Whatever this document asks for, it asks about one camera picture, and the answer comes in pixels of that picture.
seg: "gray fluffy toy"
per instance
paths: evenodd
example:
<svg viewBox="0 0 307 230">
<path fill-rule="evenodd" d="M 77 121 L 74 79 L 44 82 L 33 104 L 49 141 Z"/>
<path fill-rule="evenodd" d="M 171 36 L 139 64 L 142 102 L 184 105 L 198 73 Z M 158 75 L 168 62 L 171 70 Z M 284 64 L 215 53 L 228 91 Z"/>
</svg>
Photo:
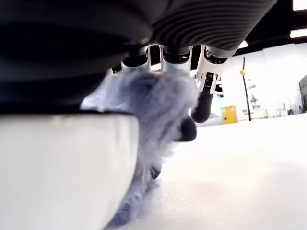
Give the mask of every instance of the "gray fluffy toy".
<svg viewBox="0 0 307 230">
<path fill-rule="evenodd" d="M 187 72 L 172 70 L 162 74 L 135 70 L 106 76 L 101 86 L 89 95 L 83 109 L 123 111 L 139 121 L 139 148 L 134 177 L 122 204 L 109 223 L 119 227 L 135 219 L 155 180 L 151 167 L 168 156 L 170 144 L 180 138 L 180 126 L 189 108 L 197 105 L 198 90 Z"/>
</svg>

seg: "yellow clamp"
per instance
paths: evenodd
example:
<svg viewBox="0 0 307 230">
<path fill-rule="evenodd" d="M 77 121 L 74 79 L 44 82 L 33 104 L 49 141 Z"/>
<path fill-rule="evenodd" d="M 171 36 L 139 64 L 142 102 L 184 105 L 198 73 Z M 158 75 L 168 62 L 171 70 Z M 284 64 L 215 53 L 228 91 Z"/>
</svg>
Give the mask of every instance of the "yellow clamp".
<svg viewBox="0 0 307 230">
<path fill-rule="evenodd" d="M 244 76 L 245 75 L 245 70 L 244 69 L 240 69 L 240 73 L 241 73 L 242 76 Z"/>
</svg>

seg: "white table surface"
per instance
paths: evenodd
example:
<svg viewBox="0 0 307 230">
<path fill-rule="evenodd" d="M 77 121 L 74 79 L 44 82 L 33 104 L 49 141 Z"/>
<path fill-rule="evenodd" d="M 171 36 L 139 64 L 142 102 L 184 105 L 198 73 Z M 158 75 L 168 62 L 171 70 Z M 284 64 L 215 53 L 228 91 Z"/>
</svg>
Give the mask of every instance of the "white table surface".
<svg viewBox="0 0 307 230">
<path fill-rule="evenodd" d="M 201 127 L 121 230 L 307 230 L 307 114 Z"/>
</svg>

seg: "yellow cabinet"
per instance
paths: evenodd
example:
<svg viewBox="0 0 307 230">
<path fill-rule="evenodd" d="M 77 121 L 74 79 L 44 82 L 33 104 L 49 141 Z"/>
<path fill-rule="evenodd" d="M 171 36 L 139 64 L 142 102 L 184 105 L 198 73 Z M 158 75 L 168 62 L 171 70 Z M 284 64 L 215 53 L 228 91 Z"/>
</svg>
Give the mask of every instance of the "yellow cabinet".
<svg viewBox="0 0 307 230">
<path fill-rule="evenodd" d="M 221 112 L 222 112 L 223 124 L 231 124 L 238 122 L 235 106 L 227 106 L 221 108 Z"/>
</svg>

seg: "black pole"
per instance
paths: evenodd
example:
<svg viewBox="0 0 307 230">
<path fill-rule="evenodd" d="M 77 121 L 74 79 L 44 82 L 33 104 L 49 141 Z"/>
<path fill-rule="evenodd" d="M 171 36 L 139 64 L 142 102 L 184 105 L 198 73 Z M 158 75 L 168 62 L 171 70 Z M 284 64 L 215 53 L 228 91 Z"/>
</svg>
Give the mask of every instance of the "black pole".
<svg viewBox="0 0 307 230">
<path fill-rule="evenodd" d="M 245 68 L 245 57 L 243 57 L 243 70 Z M 245 83 L 245 73 L 242 75 L 243 77 L 243 82 L 244 82 L 244 89 L 245 89 L 245 96 L 246 96 L 246 104 L 248 105 L 248 119 L 251 121 L 251 116 L 250 116 L 250 109 L 249 109 L 249 101 L 248 101 L 248 90 L 246 89 L 246 83 Z"/>
</svg>

